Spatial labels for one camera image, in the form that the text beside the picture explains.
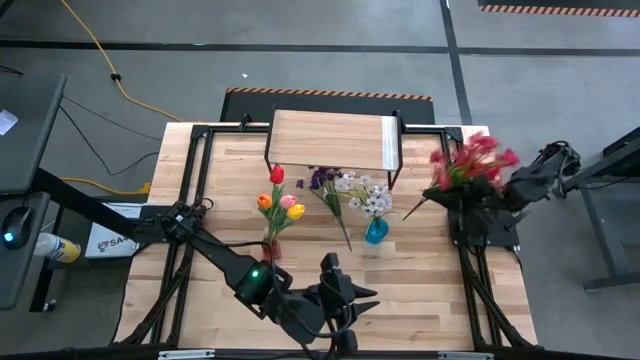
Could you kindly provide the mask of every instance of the paper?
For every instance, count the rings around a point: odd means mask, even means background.
[[[11,130],[13,125],[18,122],[18,118],[7,110],[0,112],[0,136]]]
[[[104,205],[127,219],[138,219],[144,204],[105,203]],[[133,255],[138,247],[138,243],[94,223],[84,256],[89,259],[126,257]]]
[[[137,219],[144,204],[140,203],[105,203],[108,208],[126,217],[127,219]]]

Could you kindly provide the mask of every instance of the black metal frame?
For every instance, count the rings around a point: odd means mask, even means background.
[[[201,138],[205,139],[204,154],[202,163],[200,164],[200,173],[196,185],[195,202],[200,204],[204,199],[205,184],[207,173],[209,170],[210,155],[213,147],[213,138],[216,133],[265,133],[268,131],[267,123],[251,123],[250,116],[245,116],[240,123],[218,123],[216,125],[194,125],[191,132],[191,139],[187,158],[185,161],[185,169],[183,173],[182,184],[180,187],[180,200],[186,200],[191,183],[191,175],[193,171],[195,153],[198,142]],[[424,134],[437,135],[442,144],[442,151],[445,156],[449,157],[451,151],[449,149],[449,141],[454,141],[456,146],[462,144],[462,132],[460,127],[438,127],[423,125],[403,125],[402,132],[404,134]],[[166,210],[166,206],[148,206],[143,208],[141,218],[144,218],[145,212],[158,213]],[[160,351],[180,350],[178,341],[182,326],[182,318],[184,315],[184,307],[186,300],[186,292],[188,290],[189,275],[191,272],[191,264],[193,260],[193,248],[186,245],[185,254],[177,271],[173,271],[177,255],[177,245],[169,245],[167,260],[162,279],[162,288],[158,296],[158,300],[152,306],[144,320],[136,327],[130,336],[124,340],[112,343],[107,347],[89,348],[89,349],[64,349],[60,351],[49,351],[43,353],[18,354],[10,355],[11,359],[157,359]],[[479,260],[480,275],[476,274],[469,260],[468,249],[458,246],[460,255],[460,263],[463,277],[463,284],[469,310],[469,320],[471,325],[472,340],[474,345],[474,353],[478,356],[495,355],[496,359],[615,359],[611,357],[596,357],[582,354],[572,354],[564,352],[546,351],[540,347],[535,347],[524,340],[511,326],[506,316],[502,313],[499,306],[493,300],[490,288],[490,279],[488,267],[484,252],[477,253]],[[487,345],[482,337],[478,312],[475,302],[474,290],[478,293],[482,301],[487,306],[491,322],[491,337],[493,345]],[[175,292],[177,300],[175,304],[175,312],[173,322],[171,324],[171,332],[165,342],[161,342],[161,330],[164,322],[164,311],[169,300]],[[505,333],[507,339],[517,347],[509,348],[500,346],[500,330]],[[142,344],[147,334],[152,331],[151,343]],[[216,357],[226,358],[242,358],[252,356],[270,356],[282,354],[299,354],[300,351],[295,350],[273,350],[273,349],[216,349]],[[405,359],[436,359],[436,358],[454,358],[456,354],[468,354],[469,352],[461,351],[358,351],[354,355],[342,356],[343,358],[405,358]]]
[[[271,135],[273,133],[273,124],[275,122],[275,114],[277,110],[286,110],[279,109],[277,105],[273,106],[273,115],[271,116],[271,122],[269,123],[269,129],[267,130],[267,142],[264,147],[264,161],[267,163],[267,168],[269,172],[273,169],[271,166],[271,161],[269,160],[269,151],[271,150]],[[398,145],[398,168],[395,171],[385,171],[387,173],[387,184],[389,186],[389,190],[393,189],[393,186],[396,184],[396,180],[398,180],[398,176],[400,175],[400,171],[402,171],[402,166],[404,164],[402,160],[402,132],[406,128],[404,124],[404,120],[402,118],[402,114],[400,110],[394,110],[391,114],[396,118],[396,134],[397,134],[397,145]],[[242,121],[246,124],[247,119],[250,121],[251,116],[245,114]],[[304,165],[304,166],[314,166],[315,164],[296,164],[296,165]],[[367,168],[353,168],[353,169],[363,169],[363,170],[371,170]]]
[[[60,205],[52,231],[54,234],[58,232],[63,209],[69,209],[118,234],[130,239],[133,238],[135,226],[129,219],[104,206],[102,202],[82,193],[42,168],[38,168],[35,171],[30,191],[45,192],[51,196],[51,201]],[[53,272],[54,270],[50,267],[49,259],[45,259],[40,268],[36,288],[31,298],[31,305],[29,306],[30,312],[47,312],[54,309],[54,307],[51,306],[52,303],[47,301]]]
[[[640,137],[637,137],[638,129],[623,137],[620,141],[603,150],[606,156],[597,163],[585,168],[578,174],[569,178],[565,183],[566,192],[580,190],[584,205],[589,214],[589,220],[593,226],[595,237],[602,251],[602,255],[609,271],[606,278],[595,279],[583,284],[585,291],[594,291],[608,287],[640,284],[640,271],[631,271],[623,244],[605,235],[602,219],[598,216],[590,194],[592,183],[606,183],[617,180],[632,182],[637,177],[624,179],[620,177],[608,178],[613,173],[620,175],[621,167],[635,164],[640,159]]]

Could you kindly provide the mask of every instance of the red flower bouquet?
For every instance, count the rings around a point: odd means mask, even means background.
[[[451,155],[451,164],[441,150],[432,152],[429,160],[435,164],[435,169],[429,189],[444,192],[484,176],[499,192],[502,189],[500,171],[520,164],[520,158],[511,149],[496,154],[499,145],[498,139],[479,132]]]
[[[422,192],[422,200],[406,219],[425,201],[433,200],[447,209],[484,208],[487,201],[504,197],[500,171],[518,166],[520,159],[511,149],[498,152],[498,139],[477,133],[461,149],[451,154],[451,161],[441,150],[431,153],[434,164],[431,185]]]

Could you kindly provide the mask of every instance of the concrete floor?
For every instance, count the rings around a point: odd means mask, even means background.
[[[217,44],[447,46],[439,0],[94,0],[69,1],[104,41]],[[482,13],[450,0],[458,46],[638,49],[640,20]],[[18,1],[0,19],[0,38],[86,41],[56,1]],[[125,101],[93,50],[0,49],[0,63],[28,74],[64,73],[66,95],[124,125],[161,137],[167,119]],[[460,124],[448,54],[349,52],[109,51],[127,91],[187,120],[219,117],[228,86],[428,94],[438,124]],[[522,155],[566,139],[593,161],[640,125],[640,57],[460,57],[473,124]],[[63,106],[112,169],[159,143],[124,132],[66,101]],[[134,190],[154,160],[110,177],[68,120],[59,117],[43,166],[59,176]],[[98,190],[82,187],[89,194]],[[585,294],[606,274],[579,194],[535,204],[519,226],[522,261],[539,343],[546,348],[637,358],[640,286]],[[37,276],[35,265],[25,293]],[[105,345],[118,318],[128,269],[58,274],[59,308],[0,313],[0,353]]]

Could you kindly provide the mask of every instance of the wooden shelf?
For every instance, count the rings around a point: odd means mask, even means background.
[[[395,116],[278,109],[266,158],[281,165],[399,171],[398,122]]]

